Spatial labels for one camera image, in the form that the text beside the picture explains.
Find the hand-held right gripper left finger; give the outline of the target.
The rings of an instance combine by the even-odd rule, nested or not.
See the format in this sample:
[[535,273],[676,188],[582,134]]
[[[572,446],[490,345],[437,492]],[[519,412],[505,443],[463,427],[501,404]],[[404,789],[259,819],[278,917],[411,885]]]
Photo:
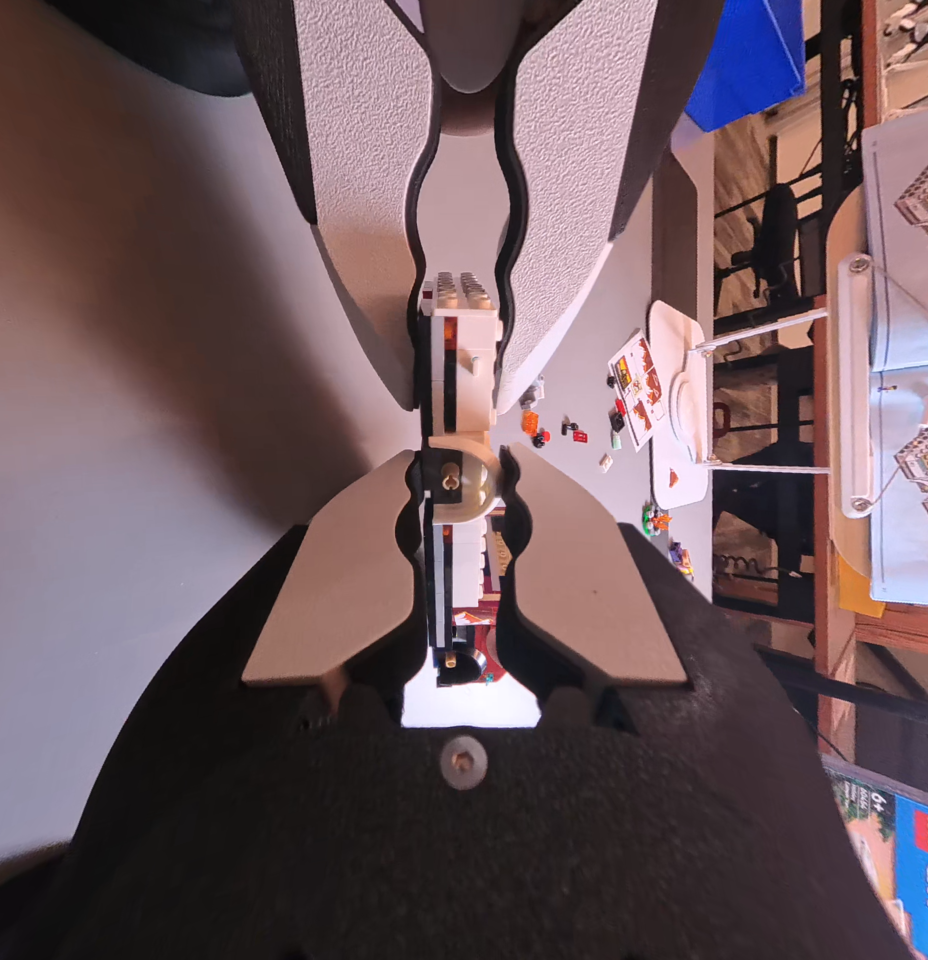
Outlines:
[[427,646],[409,479],[417,459],[399,451],[313,516],[244,666],[246,685],[311,684],[378,652],[386,687],[414,675]]

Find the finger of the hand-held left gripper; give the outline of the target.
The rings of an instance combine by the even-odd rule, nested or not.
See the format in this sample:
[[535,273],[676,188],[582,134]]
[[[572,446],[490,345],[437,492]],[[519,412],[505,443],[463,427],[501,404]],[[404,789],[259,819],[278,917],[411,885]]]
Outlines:
[[440,78],[401,2],[294,2],[316,223],[345,316],[388,392],[415,407],[417,225],[439,135]]
[[496,407],[510,409],[586,301],[612,241],[657,2],[579,3],[521,60],[513,98],[526,191]]

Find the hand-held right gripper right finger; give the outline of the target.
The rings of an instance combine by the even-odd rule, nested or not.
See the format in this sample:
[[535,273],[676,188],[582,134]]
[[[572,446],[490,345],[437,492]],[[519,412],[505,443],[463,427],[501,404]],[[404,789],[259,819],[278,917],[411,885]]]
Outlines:
[[506,669],[530,690],[570,679],[521,673],[542,647],[588,690],[679,688],[688,676],[610,511],[577,481],[521,443],[499,451],[505,542],[511,553],[497,628]]

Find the white wheel arch brick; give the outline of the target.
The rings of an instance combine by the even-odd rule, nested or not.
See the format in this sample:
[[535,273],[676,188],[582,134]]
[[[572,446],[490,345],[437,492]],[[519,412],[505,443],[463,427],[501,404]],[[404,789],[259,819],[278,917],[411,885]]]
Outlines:
[[461,501],[435,504],[433,522],[459,525],[487,516],[495,506],[503,481],[502,464],[491,448],[490,434],[486,431],[465,431],[431,436],[427,442],[431,450],[459,451],[463,454]]

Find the white booklet stand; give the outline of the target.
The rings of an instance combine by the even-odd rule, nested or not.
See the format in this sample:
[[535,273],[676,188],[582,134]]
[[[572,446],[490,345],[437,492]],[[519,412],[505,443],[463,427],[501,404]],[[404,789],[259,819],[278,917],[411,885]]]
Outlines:
[[[874,313],[873,259],[861,251],[836,263],[833,292],[824,308],[792,315],[720,338],[705,340],[700,324],[662,300],[648,313],[650,352],[662,385],[666,409],[651,437],[652,495],[672,511],[702,501],[711,475],[830,478],[836,509],[847,522],[863,522],[883,495],[876,481],[870,436],[870,330]],[[790,462],[725,462],[713,451],[713,403],[708,387],[713,352],[737,340],[823,322],[830,326],[829,459],[824,465]],[[669,488],[673,468],[681,483]]]

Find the toy brick truck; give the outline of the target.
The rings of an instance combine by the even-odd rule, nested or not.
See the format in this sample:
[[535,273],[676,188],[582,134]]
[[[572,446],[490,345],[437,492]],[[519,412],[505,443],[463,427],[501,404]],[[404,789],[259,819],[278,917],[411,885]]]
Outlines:
[[504,338],[497,306],[470,272],[440,271],[421,288],[416,386],[422,450],[422,564],[427,641],[438,690],[492,686],[506,677],[496,621],[511,554],[500,495],[484,517],[434,523],[434,505],[459,503],[459,451],[432,450],[432,436],[488,432],[497,421],[496,364]]

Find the building instruction booklet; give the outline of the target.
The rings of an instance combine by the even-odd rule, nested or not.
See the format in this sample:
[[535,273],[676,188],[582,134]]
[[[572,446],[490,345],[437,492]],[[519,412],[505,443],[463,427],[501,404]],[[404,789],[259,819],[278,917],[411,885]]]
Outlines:
[[928,109],[867,129],[871,595],[928,606]]

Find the blue storage bin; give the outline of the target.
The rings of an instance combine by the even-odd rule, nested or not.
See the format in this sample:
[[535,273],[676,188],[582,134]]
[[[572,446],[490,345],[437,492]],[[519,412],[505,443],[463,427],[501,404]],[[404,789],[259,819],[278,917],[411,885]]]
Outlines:
[[802,2],[727,1],[685,112],[711,133],[805,92]]

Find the sticker sheet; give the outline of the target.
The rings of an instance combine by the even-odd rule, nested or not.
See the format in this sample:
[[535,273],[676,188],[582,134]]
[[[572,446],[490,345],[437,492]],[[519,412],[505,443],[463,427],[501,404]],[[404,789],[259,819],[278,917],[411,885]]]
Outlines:
[[650,441],[667,414],[663,388],[646,336],[636,332],[608,361],[615,378],[615,395],[626,407],[626,431],[635,450]]

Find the black office chair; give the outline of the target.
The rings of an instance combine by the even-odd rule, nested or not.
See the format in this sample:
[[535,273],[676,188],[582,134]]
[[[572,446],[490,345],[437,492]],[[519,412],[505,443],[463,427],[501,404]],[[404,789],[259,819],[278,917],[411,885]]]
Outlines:
[[777,184],[759,195],[763,201],[760,215],[747,217],[753,234],[751,246],[734,252],[729,266],[714,268],[714,306],[720,303],[723,282],[742,271],[754,277],[754,299],[765,296],[768,304],[825,293],[821,211],[805,216],[798,211],[801,203],[821,192],[818,187],[796,196],[790,184]]

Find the blue toy set box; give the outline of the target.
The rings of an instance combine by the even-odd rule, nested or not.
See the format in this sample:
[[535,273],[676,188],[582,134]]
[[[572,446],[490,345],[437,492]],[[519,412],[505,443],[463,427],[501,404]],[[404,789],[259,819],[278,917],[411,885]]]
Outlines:
[[861,869],[912,956],[928,959],[928,794],[839,757],[821,762]]

